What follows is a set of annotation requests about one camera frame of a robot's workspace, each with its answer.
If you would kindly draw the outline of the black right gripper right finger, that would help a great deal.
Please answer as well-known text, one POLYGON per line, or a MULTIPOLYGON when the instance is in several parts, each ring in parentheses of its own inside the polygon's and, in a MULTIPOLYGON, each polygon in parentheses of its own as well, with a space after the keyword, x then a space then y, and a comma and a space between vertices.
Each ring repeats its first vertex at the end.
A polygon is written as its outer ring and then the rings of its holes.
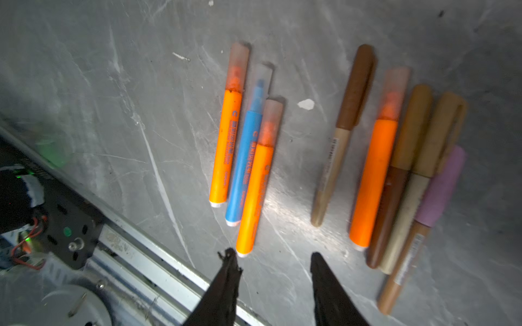
POLYGON ((316 325, 369 326, 319 252, 311 255, 310 270, 316 325))

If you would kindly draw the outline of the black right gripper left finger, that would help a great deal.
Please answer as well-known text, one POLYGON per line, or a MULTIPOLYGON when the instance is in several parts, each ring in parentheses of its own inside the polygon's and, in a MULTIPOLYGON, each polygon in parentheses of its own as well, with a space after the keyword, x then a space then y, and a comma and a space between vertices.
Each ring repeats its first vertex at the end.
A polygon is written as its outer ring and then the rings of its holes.
POLYGON ((189 325, 234 325, 237 316, 237 299, 243 270, 239 267, 233 248, 217 253, 222 266, 209 288, 183 323, 189 325))

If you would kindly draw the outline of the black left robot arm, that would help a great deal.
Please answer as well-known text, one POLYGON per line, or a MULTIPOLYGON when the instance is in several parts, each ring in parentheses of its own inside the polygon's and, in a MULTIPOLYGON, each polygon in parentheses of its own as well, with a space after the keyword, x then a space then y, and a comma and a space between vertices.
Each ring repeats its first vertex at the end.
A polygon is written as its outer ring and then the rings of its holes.
POLYGON ((1 143, 2 325, 246 325, 226 250, 201 281, 10 143, 1 143))

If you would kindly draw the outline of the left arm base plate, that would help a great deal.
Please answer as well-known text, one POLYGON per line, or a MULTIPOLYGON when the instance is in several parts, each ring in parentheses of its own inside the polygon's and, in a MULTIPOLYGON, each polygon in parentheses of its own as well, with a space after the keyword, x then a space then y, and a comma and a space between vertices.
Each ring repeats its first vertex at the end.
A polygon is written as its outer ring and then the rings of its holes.
POLYGON ((39 237, 43 247, 70 268, 83 268, 99 242, 104 214, 37 164, 26 161, 23 166, 44 188, 42 213, 47 222, 46 230, 39 237))

